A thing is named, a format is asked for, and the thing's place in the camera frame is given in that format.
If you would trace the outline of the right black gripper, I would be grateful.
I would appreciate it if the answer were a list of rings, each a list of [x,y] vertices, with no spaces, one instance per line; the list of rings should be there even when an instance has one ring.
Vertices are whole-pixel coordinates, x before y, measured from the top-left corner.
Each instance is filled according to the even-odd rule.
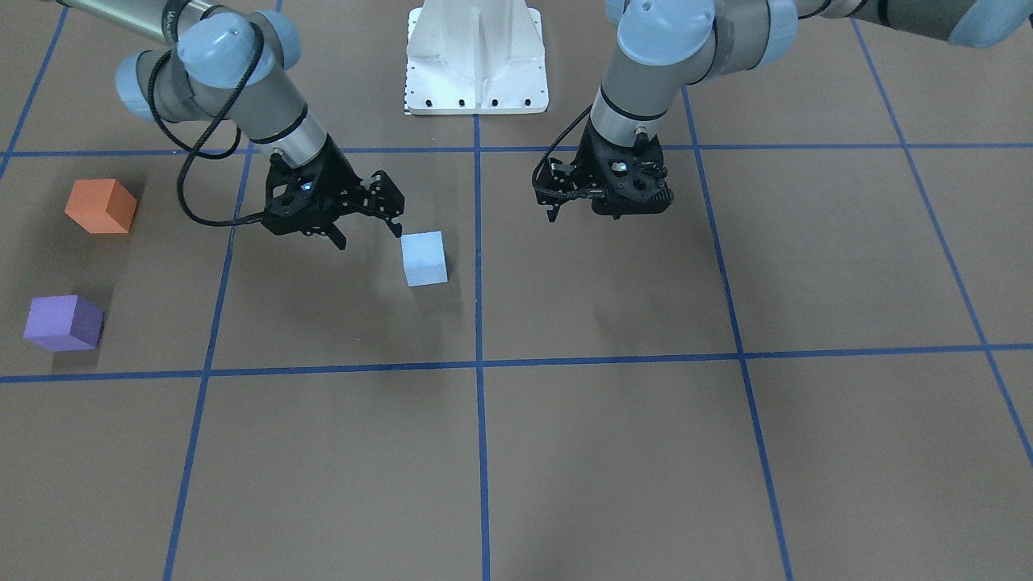
[[[354,213],[382,220],[401,239],[404,195],[384,170],[362,179],[331,139],[299,169],[279,153],[270,158],[263,227],[272,234],[325,236],[344,251],[347,236],[335,223]]]

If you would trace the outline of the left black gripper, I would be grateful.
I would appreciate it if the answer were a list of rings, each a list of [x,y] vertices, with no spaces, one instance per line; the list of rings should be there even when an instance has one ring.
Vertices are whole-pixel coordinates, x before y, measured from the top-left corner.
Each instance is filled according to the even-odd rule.
[[[674,202],[656,136],[639,136],[625,147],[603,137],[587,121],[571,163],[563,163],[551,153],[547,151],[533,170],[536,201],[546,207],[550,222],[556,222],[564,203],[576,198],[589,198],[593,212],[613,219],[659,214]]]

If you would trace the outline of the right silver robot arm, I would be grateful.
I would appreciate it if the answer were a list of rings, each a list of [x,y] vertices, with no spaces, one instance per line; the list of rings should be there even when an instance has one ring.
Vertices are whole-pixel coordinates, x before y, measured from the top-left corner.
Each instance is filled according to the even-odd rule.
[[[402,236],[404,196],[383,170],[362,179],[288,77],[302,44],[294,23],[276,10],[243,14],[211,1],[67,1],[162,44],[119,63],[115,88],[136,117],[155,123],[186,152],[178,173],[178,205],[196,224],[233,228],[260,224],[281,236],[324,236],[347,245],[338,220],[362,214]],[[225,122],[269,158],[261,212],[206,219],[186,198],[189,170]]]

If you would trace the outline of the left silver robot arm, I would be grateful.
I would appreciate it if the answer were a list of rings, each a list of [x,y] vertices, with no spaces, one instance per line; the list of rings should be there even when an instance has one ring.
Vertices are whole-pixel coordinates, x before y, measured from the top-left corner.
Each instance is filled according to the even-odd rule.
[[[858,19],[946,44],[987,48],[1031,22],[1029,1],[609,1],[617,40],[572,162],[546,152],[536,202],[590,201],[597,215],[653,215],[672,203],[659,126],[683,87],[773,62],[805,19]]]

